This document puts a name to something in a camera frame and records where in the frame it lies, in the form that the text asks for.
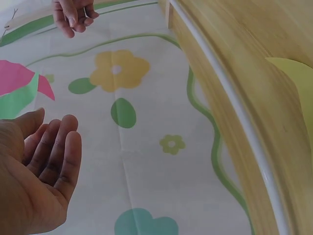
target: yellow flower print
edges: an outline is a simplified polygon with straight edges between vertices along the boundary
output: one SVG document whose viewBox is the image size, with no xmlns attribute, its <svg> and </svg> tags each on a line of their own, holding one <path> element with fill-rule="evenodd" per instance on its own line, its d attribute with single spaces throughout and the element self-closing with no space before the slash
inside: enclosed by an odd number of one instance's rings
<svg viewBox="0 0 313 235">
<path fill-rule="evenodd" d="M 107 92 L 118 88 L 135 88 L 150 70 L 148 61 L 134 57 L 129 50 L 106 51 L 96 55 L 97 69 L 91 74 L 90 82 Z"/>
<path fill-rule="evenodd" d="M 170 153 L 172 155 L 178 154 L 179 150 L 186 147 L 185 142 L 179 135 L 166 135 L 160 140 L 160 145 L 163 147 L 164 153 Z"/>
</svg>

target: open palm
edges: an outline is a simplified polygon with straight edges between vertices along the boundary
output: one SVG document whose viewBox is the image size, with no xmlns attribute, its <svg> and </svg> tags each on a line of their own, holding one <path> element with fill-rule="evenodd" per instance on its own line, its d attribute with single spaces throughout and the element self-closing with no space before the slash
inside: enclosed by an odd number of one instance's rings
<svg viewBox="0 0 313 235">
<path fill-rule="evenodd" d="M 68 115 L 42 125 L 44 115 L 40 109 L 0 121 L 0 186 L 6 192 L 0 200 L 8 219 L 16 220 L 12 234 L 62 225 L 76 187 L 82 148 L 77 119 Z"/>
</svg>

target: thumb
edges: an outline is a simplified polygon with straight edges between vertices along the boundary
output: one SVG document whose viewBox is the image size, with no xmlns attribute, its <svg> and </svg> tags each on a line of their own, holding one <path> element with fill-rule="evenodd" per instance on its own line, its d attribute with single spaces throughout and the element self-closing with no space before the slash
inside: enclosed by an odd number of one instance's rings
<svg viewBox="0 0 313 235">
<path fill-rule="evenodd" d="M 14 120 L 14 122 L 22 131 L 24 139 L 34 134 L 42 125 L 45 117 L 45 110 L 40 108 L 34 112 L 26 113 Z"/>
<path fill-rule="evenodd" d="M 73 0 L 60 0 L 59 2 L 63 9 L 63 14 L 68 18 L 69 26 L 73 28 L 78 22 L 77 9 Z"/>
</svg>

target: wood grain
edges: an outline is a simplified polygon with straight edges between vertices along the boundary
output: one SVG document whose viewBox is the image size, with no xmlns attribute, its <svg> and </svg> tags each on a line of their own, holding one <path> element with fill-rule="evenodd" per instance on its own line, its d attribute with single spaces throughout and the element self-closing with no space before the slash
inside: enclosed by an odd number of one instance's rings
<svg viewBox="0 0 313 235">
<path fill-rule="evenodd" d="M 179 2 L 213 46 L 250 113 L 268 153 L 292 234 L 313 234 L 311 150 L 298 94 L 291 80 L 265 60 L 283 57 L 313 67 L 313 1 Z M 233 120 L 235 114 L 223 98 L 223 89 L 203 53 L 191 38 L 186 39 L 188 32 L 176 13 L 173 30 L 231 152 L 257 234 L 278 234 L 266 189 L 259 174 L 252 172 L 256 170 L 250 167 L 253 155 L 242 130 L 238 130 L 238 120 Z"/>
</svg>

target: hand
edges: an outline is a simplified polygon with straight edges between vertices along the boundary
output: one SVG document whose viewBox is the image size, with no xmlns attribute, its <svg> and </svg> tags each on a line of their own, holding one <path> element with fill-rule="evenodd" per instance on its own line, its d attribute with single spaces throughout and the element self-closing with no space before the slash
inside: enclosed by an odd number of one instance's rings
<svg viewBox="0 0 313 235">
<path fill-rule="evenodd" d="M 49 232 L 62 225 L 81 155 L 77 119 L 43 124 L 44 109 L 0 120 L 0 234 Z"/>
<path fill-rule="evenodd" d="M 99 14 L 94 11 L 93 0 L 52 0 L 53 18 L 63 33 L 72 38 L 76 32 L 85 32 Z"/>
</svg>

